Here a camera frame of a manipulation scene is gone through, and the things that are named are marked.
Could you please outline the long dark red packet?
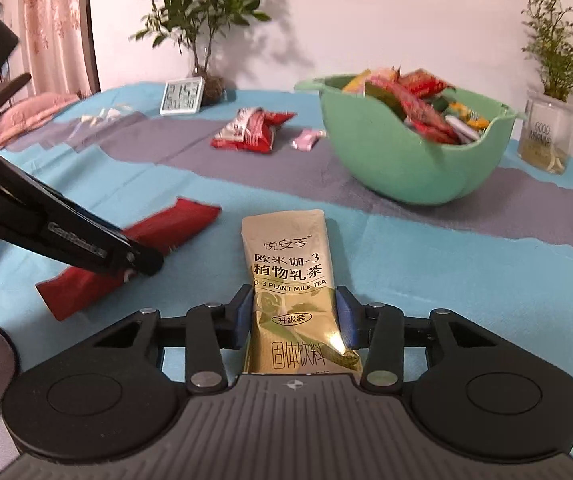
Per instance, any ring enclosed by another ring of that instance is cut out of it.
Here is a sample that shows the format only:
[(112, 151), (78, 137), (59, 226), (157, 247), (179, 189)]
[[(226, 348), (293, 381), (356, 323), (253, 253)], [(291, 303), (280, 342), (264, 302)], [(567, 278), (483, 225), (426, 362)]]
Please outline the long dark red packet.
[(84, 310), (137, 276), (153, 275), (165, 258), (208, 228), (219, 217), (219, 206), (185, 198), (126, 229), (134, 255), (116, 271), (96, 273), (70, 266), (51, 280), (36, 285), (51, 314), (59, 321)]

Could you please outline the gold milk tea packet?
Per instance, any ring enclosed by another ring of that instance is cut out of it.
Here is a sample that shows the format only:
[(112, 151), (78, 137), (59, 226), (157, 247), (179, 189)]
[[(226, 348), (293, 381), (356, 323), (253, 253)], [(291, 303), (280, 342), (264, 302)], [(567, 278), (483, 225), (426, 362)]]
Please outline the gold milk tea packet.
[(242, 220), (254, 288), (250, 374), (343, 374), (363, 366), (344, 344), (335, 314), (334, 276), (320, 209), (258, 214)]

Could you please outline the small red packet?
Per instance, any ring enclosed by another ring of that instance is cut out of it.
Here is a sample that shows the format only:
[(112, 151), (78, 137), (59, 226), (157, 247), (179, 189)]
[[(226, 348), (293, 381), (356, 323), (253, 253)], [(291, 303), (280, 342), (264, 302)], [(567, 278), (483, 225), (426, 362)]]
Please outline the small red packet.
[(431, 74), (424, 68), (417, 68), (410, 73), (401, 75), (397, 81), (401, 87), (419, 99), (428, 99), (437, 96), (446, 89), (454, 88), (452, 84)]

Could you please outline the blue grey table cloth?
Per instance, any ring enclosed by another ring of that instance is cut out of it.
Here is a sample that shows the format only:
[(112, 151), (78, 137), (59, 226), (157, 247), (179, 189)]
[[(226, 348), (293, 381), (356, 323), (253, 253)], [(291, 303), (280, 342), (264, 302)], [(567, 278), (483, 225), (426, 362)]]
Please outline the blue grey table cloth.
[[(471, 195), (411, 208), (360, 185), (328, 141), (308, 153), (292, 148), (297, 133), (321, 125), (312, 94), (241, 91), (198, 115), (164, 118), (162, 92), (155, 82), (104, 91), (6, 149), (10, 162), (116, 226), (179, 197), (221, 208), (159, 274), (63, 322), (36, 291), (60, 264), (0, 243), (0, 326), (24, 367), (141, 308), (180, 315), (227, 301), (250, 277), (246, 216), (320, 209), (335, 281), (359, 299), (416, 316), (454, 310), (573, 375), (573, 162), (551, 176), (508, 148)], [(276, 131), (270, 154), (210, 146), (244, 107), (296, 114)]]

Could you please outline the red white snack bag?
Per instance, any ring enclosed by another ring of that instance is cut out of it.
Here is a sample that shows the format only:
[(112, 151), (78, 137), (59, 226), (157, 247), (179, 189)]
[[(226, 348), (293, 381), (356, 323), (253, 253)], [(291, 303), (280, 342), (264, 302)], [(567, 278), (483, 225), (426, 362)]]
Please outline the red white snack bag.
[(240, 108), (236, 117), (210, 140), (210, 146), (270, 154), (276, 131), (295, 116), (292, 112), (272, 112), (262, 107)]

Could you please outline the white digital clock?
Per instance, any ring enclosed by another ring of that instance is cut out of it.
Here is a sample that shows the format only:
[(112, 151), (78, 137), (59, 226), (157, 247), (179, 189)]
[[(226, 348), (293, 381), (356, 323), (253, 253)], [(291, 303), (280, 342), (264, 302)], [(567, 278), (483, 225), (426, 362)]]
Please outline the white digital clock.
[(160, 116), (198, 113), (202, 105), (204, 87), (203, 77), (167, 81), (160, 102)]

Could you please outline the green plastic bowl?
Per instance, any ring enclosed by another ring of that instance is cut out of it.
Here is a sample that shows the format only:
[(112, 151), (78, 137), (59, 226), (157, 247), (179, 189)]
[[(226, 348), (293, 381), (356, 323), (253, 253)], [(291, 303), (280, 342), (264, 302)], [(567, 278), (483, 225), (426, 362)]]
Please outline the green plastic bowl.
[(296, 91), (319, 94), (321, 116), (333, 153), (366, 188), (401, 203), (442, 205), (477, 190), (509, 144), (513, 125), (525, 115), (463, 88), (442, 96), (489, 120), (480, 140), (438, 144), (422, 138), (372, 96), (342, 91), (353, 76), (332, 75), (298, 82)]

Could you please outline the pink floral curtain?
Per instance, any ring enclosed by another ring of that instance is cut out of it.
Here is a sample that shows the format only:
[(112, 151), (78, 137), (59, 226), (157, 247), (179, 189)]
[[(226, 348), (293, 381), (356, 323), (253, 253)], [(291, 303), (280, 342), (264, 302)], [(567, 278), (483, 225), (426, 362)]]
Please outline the pink floral curtain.
[(76, 94), (100, 91), (90, 0), (20, 0), (23, 58), (32, 92)]

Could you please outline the small pink candy wrapper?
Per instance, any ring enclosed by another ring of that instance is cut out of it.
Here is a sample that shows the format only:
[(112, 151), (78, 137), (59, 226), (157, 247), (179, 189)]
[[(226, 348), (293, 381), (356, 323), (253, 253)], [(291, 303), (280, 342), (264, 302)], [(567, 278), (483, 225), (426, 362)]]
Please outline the small pink candy wrapper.
[(292, 148), (300, 152), (310, 152), (320, 139), (327, 136), (325, 130), (303, 129), (291, 142)]

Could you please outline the leafy potted plant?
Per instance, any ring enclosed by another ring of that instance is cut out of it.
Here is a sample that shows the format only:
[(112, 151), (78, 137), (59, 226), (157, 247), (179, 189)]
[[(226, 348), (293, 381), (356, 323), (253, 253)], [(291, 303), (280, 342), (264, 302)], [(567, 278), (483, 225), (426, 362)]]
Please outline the leafy potted plant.
[(165, 42), (192, 58), (191, 75), (205, 81), (203, 102), (218, 103), (224, 96), (224, 78), (209, 68), (218, 36), (233, 27), (248, 27), (251, 21), (269, 22), (262, 0), (148, 0), (150, 10), (141, 19), (141, 27), (130, 36), (132, 41), (152, 40), (154, 48)]

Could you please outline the thin plant in glass jar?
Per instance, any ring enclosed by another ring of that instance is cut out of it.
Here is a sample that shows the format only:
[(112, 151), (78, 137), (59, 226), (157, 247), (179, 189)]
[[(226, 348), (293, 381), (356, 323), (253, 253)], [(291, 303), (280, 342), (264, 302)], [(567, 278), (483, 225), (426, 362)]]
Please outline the thin plant in glass jar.
[(527, 92), (518, 153), (540, 170), (563, 174), (573, 136), (573, 4), (527, 0), (521, 15), (522, 52), (536, 64), (541, 90)]

